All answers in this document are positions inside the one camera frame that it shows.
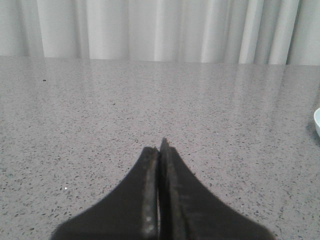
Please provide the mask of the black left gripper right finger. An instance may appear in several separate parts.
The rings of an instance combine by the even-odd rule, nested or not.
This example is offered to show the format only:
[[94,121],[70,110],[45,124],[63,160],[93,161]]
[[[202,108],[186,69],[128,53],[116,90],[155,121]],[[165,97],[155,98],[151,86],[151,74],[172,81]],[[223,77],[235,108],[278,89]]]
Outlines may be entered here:
[[239,214],[212,194],[162,140],[159,159],[160,239],[273,240],[264,226]]

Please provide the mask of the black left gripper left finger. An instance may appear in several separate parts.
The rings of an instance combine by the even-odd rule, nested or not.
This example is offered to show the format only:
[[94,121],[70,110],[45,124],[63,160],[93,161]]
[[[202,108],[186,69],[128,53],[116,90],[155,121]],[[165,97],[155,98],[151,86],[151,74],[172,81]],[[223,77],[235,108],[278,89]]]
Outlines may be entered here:
[[106,197],[61,224],[53,240],[156,240],[158,159],[145,147],[130,172]]

